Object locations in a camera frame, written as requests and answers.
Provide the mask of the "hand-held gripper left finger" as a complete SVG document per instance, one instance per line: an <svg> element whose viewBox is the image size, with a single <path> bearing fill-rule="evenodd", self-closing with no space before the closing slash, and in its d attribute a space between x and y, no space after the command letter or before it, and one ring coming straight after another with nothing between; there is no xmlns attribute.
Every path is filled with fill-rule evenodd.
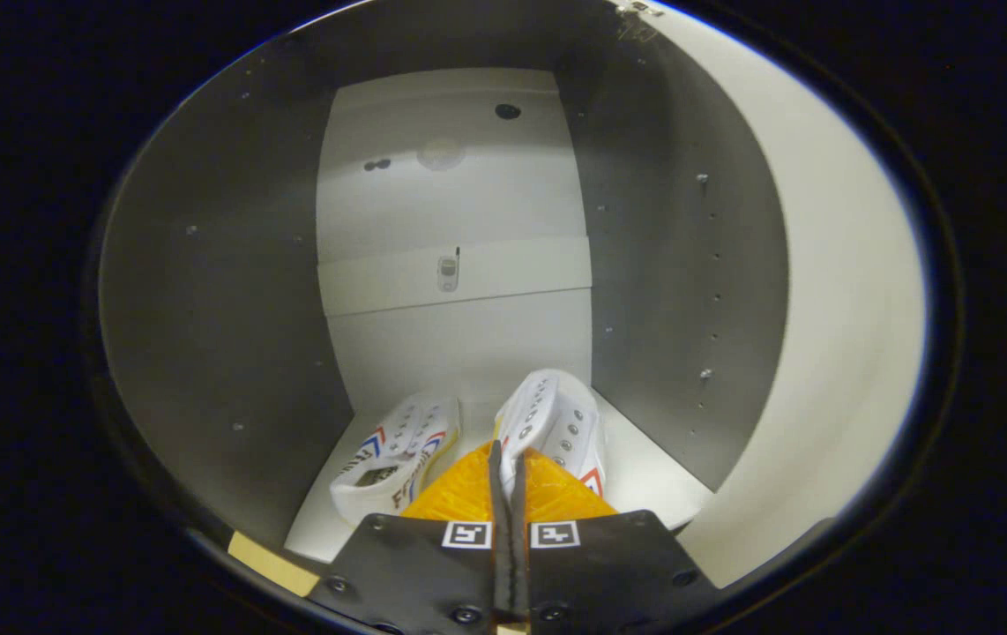
<svg viewBox="0 0 1007 635"><path fill-rule="evenodd" d="M367 515L309 601L354 632L495 634L498 606L506 602L499 442L479 457L490 519Z"/></svg>

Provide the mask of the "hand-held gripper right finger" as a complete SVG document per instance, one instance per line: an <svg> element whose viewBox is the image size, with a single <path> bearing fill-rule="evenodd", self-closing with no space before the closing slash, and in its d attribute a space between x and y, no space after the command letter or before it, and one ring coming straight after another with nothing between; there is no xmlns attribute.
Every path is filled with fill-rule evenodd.
<svg viewBox="0 0 1007 635"><path fill-rule="evenodd" d="M719 602L655 513L617 513L535 450L514 465L511 599L529 634L665 634Z"/></svg>

